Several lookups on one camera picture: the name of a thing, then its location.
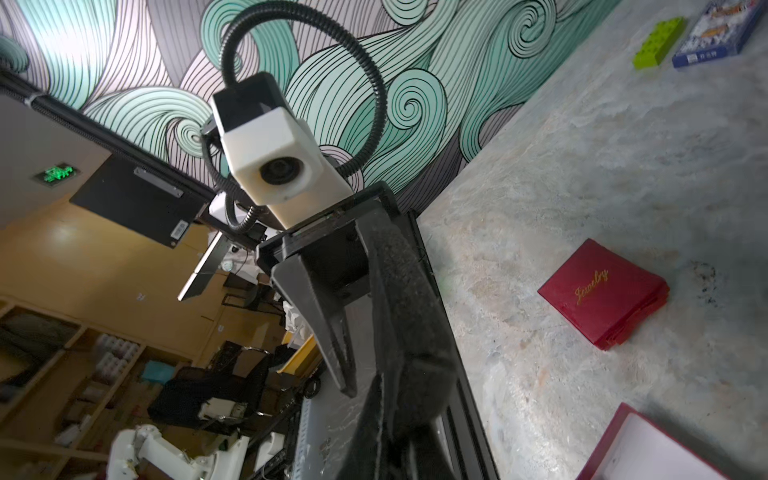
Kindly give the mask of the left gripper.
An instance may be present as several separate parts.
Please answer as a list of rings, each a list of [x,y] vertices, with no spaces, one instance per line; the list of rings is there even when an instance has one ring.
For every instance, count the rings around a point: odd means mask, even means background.
[[[346,306],[365,295],[375,312],[420,310],[415,216],[382,182],[258,246],[257,265],[308,323],[336,386],[358,393]]]

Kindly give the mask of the red jewelry box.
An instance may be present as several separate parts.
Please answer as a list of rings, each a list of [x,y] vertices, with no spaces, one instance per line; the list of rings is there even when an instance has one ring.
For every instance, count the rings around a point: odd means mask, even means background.
[[[607,351],[664,306],[669,291],[661,276],[587,239],[538,294],[593,346]]]

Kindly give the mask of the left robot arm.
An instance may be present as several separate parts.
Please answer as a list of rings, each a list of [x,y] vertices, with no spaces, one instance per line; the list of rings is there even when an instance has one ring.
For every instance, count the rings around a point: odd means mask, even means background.
[[[258,87],[254,78],[236,77],[235,50],[239,43],[248,35],[263,34],[265,24],[271,21],[290,23],[292,29],[314,28],[319,35],[334,42],[324,49],[315,49],[302,61],[285,89],[267,80],[269,68],[262,69],[259,76],[262,84]],[[224,30],[219,54],[221,73],[226,85],[236,87],[239,96],[245,95],[247,87],[254,87],[266,103],[285,102],[287,110],[296,117],[295,124],[304,127],[308,136],[320,143],[340,139],[342,113],[354,113],[360,106],[370,106],[364,120],[370,128],[369,136],[360,142],[356,155],[340,168],[341,176],[353,176],[373,155],[384,130],[386,75],[379,68],[384,56],[394,52],[396,42],[403,40],[408,32],[408,28],[399,27],[358,38],[308,5],[261,1],[239,11]]]

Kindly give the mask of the green exit sign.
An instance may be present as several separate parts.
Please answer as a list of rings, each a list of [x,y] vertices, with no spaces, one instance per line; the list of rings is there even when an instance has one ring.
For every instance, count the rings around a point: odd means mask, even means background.
[[[55,187],[68,179],[76,177],[80,171],[68,164],[59,163],[32,176],[32,179],[41,185]]]

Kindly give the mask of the green small block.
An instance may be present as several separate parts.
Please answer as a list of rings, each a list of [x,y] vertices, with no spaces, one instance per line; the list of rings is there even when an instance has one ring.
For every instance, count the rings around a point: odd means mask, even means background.
[[[659,66],[685,30],[684,17],[657,23],[635,54],[632,64],[636,70]]]

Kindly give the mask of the small card pack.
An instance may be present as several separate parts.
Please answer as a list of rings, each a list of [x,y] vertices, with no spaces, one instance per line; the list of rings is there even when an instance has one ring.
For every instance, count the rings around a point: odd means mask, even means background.
[[[674,68],[736,56],[767,10],[763,0],[711,1],[672,57]]]

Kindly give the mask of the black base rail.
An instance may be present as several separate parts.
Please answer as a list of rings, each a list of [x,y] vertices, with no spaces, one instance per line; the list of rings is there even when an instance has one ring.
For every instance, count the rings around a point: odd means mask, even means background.
[[[444,413],[436,420],[437,436],[455,479],[499,479],[477,404],[455,338],[457,381]]]

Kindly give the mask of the black wall panel outside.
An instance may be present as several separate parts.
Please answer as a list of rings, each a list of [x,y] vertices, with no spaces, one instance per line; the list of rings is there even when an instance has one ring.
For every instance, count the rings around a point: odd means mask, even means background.
[[[181,181],[168,168],[149,168],[117,155],[104,163],[70,203],[166,247],[174,248],[211,196]]]

